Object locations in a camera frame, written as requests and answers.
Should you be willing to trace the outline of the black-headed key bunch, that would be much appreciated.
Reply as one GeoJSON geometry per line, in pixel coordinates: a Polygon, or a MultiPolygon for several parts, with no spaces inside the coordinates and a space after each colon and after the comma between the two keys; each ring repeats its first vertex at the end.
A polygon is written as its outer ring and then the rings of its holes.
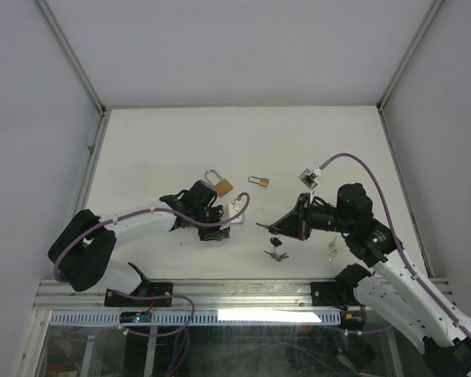
{"type": "MultiPolygon", "coordinates": [[[[266,230],[270,230],[270,226],[269,226],[269,225],[264,225],[264,224],[261,224],[261,223],[258,223],[258,222],[257,222],[257,223],[256,223],[256,226],[262,227],[262,228],[264,228],[264,229],[266,229],[266,230]]],[[[276,236],[271,237],[270,240],[269,240],[269,242],[270,242],[270,244],[272,245],[272,247],[273,247],[274,249],[280,247],[280,246],[283,244],[282,241],[280,240],[280,238],[279,238],[279,237],[276,237],[276,236]]]]}

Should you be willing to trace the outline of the long-shackle brass padlock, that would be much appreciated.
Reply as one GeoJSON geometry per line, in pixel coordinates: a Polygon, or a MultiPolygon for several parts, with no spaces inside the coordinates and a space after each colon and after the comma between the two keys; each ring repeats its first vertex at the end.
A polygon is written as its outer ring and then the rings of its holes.
{"type": "Polygon", "coordinates": [[[233,190],[232,184],[216,170],[207,170],[204,173],[204,180],[214,188],[219,197],[226,196],[233,190]]]}

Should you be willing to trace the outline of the small brass padlock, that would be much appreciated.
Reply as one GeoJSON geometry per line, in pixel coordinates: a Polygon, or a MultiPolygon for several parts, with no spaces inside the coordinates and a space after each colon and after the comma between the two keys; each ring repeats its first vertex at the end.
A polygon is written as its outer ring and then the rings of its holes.
{"type": "Polygon", "coordinates": [[[249,176],[247,178],[249,183],[259,185],[261,187],[267,188],[269,184],[269,179],[268,178],[260,178],[260,177],[255,177],[255,176],[249,176]]]}

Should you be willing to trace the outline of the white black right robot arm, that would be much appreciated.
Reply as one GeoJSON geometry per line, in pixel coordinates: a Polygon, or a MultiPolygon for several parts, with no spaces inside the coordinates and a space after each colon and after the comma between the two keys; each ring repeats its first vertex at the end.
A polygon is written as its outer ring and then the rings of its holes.
{"type": "Polygon", "coordinates": [[[374,218],[372,207],[360,183],[346,184],[335,205],[302,193],[288,214],[265,228],[300,241],[314,230],[341,234],[359,261],[335,277],[324,301],[339,309],[358,302],[374,310],[415,346],[435,376],[468,375],[471,318],[398,250],[399,240],[374,218]]]}

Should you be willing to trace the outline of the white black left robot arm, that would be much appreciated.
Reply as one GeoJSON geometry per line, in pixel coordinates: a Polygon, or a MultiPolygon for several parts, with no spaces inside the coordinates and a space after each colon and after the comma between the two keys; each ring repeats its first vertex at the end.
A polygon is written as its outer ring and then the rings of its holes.
{"type": "Polygon", "coordinates": [[[170,289],[159,287],[133,262],[118,262],[113,252],[147,236],[193,227],[203,242],[229,237],[232,210],[216,203],[217,193],[205,182],[177,194],[159,197],[149,207],[98,216],[79,211],[48,251],[53,277],[76,292],[106,289],[108,299],[127,306],[169,306],[170,289]]]}

